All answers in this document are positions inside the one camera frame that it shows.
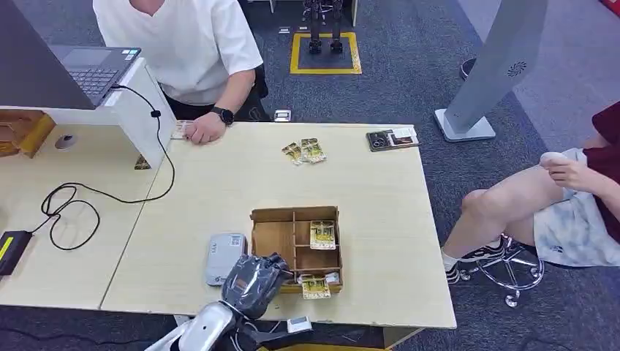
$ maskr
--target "gray device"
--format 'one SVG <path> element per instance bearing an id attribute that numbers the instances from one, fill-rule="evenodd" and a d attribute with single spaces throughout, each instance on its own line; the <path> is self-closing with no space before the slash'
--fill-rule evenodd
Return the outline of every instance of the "gray device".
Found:
<path id="1" fill-rule="evenodd" d="M 222 233 L 211 236 L 205 280 L 208 285 L 224 284 L 237 260 L 247 250 L 246 236 L 240 233 Z"/>
<path id="2" fill-rule="evenodd" d="M 0 0 L 0 105 L 94 110 L 139 48 L 51 46 L 12 0 Z"/>

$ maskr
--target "robot legs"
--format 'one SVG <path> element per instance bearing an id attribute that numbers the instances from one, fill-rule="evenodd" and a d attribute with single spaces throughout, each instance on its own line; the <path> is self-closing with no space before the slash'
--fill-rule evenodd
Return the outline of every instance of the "robot legs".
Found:
<path id="1" fill-rule="evenodd" d="M 321 9 L 322 0 L 306 0 L 310 7 L 310 53 L 321 53 Z M 342 42 L 340 40 L 340 24 L 342 22 L 342 0 L 332 0 L 333 4 L 333 28 L 332 43 L 330 49 L 333 53 L 342 53 Z"/>

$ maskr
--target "hand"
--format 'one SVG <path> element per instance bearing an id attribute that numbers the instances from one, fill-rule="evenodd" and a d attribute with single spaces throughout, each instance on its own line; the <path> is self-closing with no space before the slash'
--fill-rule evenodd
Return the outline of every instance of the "hand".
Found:
<path id="1" fill-rule="evenodd" d="M 194 144 L 206 144 L 218 140 L 226 132 L 226 124 L 217 113 L 207 113 L 187 125 L 185 136 Z"/>
<path id="2" fill-rule="evenodd" d="M 594 195 L 604 192 L 603 188 L 609 179 L 587 165 L 568 158 L 550 159 L 544 168 L 557 186 Z"/>

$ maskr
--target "maroon shirt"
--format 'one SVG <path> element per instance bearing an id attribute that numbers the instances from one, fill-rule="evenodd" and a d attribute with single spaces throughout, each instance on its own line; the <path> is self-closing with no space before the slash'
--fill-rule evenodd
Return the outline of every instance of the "maroon shirt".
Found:
<path id="1" fill-rule="evenodd" d="M 588 167 L 620 184 L 620 102 L 594 115 L 592 123 L 611 145 L 583 150 L 588 157 Z M 609 235 L 620 243 L 620 221 L 601 199 L 595 198 Z"/>

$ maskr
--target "laptop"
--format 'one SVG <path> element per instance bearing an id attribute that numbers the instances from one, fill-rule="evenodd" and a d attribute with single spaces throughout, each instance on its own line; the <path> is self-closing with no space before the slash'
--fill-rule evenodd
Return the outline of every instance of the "laptop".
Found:
<path id="1" fill-rule="evenodd" d="M 139 48 L 48 45 L 12 0 L 0 0 L 0 106 L 94 110 Z"/>
<path id="2" fill-rule="evenodd" d="M 51 45 L 50 49 L 94 107 L 105 100 L 140 54 L 139 48 Z"/>

